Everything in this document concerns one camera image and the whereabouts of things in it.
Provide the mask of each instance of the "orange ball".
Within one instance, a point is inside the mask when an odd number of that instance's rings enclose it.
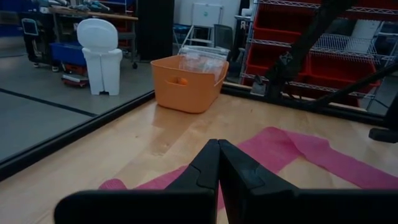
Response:
[[[179,78],[178,84],[180,85],[188,85],[188,80],[186,78]]]

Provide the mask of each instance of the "blue storage bin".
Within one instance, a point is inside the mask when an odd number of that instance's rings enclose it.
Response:
[[[86,59],[81,51],[83,47],[79,43],[52,43],[50,45],[53,60],[72,65],[86,65]]]
[[[173,29],[174,29],[174,32],[178,32],[178,33],[186,32],[187,33],[191,29],[191,27],[185,26],[185,25],[174,24]]]

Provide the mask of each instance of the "workbench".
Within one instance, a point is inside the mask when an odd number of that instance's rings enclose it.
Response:
[[[325,138],[337,151],[398,176],[396,144],[369,139],[365,124],[228,95],[203,114],[152,100],[0,182],[0,222],[52,223],[54,206],[68,194],[112,178],[134,188],[189,164],[209,139],[238,144],[268,126]],[[356,188],[304,158],[279,176],[300,188]],[[225,210],[218,223],[227,223]]]
[[[83,12],[77,11],[74,9],[69,9],[67,7],[62,6],[52,6],[49,8],[49,11],[53,14],[54,19],[54,32],[57,36],[57,42],[60,42],[60,37],[62,36],[62,29],[60,28],[60,16],[72,16],[72,17],[97,17],[104,19],[120,19],[124,21],[131,21],[132,27],[131,32],[120,32],[118,33],[119,40],[131,40],[131,62],[133,63],[133,68],[137,68],[137,64],[134,61],[134,56],[136,54],[136,22],[138,21],[137,17],[126,16],[126,15],[117,15],[117,14],[106,14],[102,12]]]

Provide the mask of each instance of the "black floor edge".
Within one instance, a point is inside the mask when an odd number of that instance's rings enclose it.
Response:
[[[286,106],[289,108],[293,109],[298,109],[298,110],[303,110],[303,111],[308,111],[311,113],[317,113],[317,114],[322,114],[322,115],[327,115],[327,116],[333,116],[336,118],[341,118],[341,119],[347,119],[350,121],[355,121],[359,123],[364,123],[364,124],[370,124],[374,126],[380,126],[380,127],[385,127],[386,124],[384,123],[384,117],[378,114],[373,114],[373,113],[368,113],[368,112],[363,112],[363,111],[356,111],[356,110],[351,110],[348,108],[341,108],[338,106],[325,106],[322,108],[318,108],[317,110],[314,110],[313,108],[309,106],[305,106],[305,103],[298,103],[293,100],[270,100],[267,98],[264,98],[263,96],[256,96],[250,94],[250,90],[245,89],[245,88],[240,88],[238,86],[231,86],[231,85],[226,85],[224,84],[221,93],[225,95],[231,95],[231,96],[237,96],[245,99],[250,99],[250,100],[256,100],[256,101],[261,101],[265,103],[271,103],[274,105],[279,105],[279,106]]]
[[[75,113],[79,113],[79,114],[82,114],[82,115],[90,116],[92,118],[94,118],[95,116],[98,116],[98,114],[94,114],[94,113],[91,113],[91,112],[88,112],[88,111],[83,111],[81,109],[73,108],[71,106],[62,105],[62,104],[59,104],[59,103],[54,103],[54,102],[47,101],[47,100],[42,100],[42,99],[39,99],[39,98],[36,98],[36,97],[33,97],[33,96],[28,96],[28,95],[25,95],[25,94],[22,94],[22,93],[16,93],[14,91],[5,90],[3,88],[0,88],[0,93],[5,93],[5,94],[16,96],[16,97],[21,97],[21,98],[24,98],[24,99],[27,99],[27,100],[32,100],[34,102],[43,103],[45,105],[54,106],[56,108],[61,108],[61,109],[68,110],[68,111],[71,111],[71,112],[75,112]]]
[[[129,101],[117,108],[111,109],[89,121],[58,134],[46,141],[20,152],[0,163],[0,181],[18,173],[19,171],[31,166],[39,160],[51,155],[68,144],[86,136],[105,124],[137,108],[138,106],[155,98],[154,91],[150,91],[135,100]]]

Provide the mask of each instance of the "gray floor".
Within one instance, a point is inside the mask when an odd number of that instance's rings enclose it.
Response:
[[[394,97],[398,92],[398,77],[390,76],[386,77],[376,92],[376,99],[386,106],[390,106]],[[377,101],[371,102],[369,99],[363,99],[361,101],[361,107],[368,109],[371,113],[385,115],[387,108]]]
[[[0,88],[58,103],[93,114],[101,114],[154,89],[150,64],[133,70],[128,59],[121,63],[118,96],[93,96],[90,88],[73,88],[61,82],[62,73],[50,67],[34,68],[24,48],[0,49]],[[91,117],[56,106],[0,93],[0,161],[21,152]]]
[[[33,68],[26,57],[0,58],[0,88],[94,114],[104,113],[154,88],[150,64],[140,63],[133,70],[127,59],[121,64],[118,96],[93,96],[89,88],[64,85],[61,76],[62,73],[51,72],[50,67]]]
[[[0,161],[90,119],[4,93],[0,102]]]

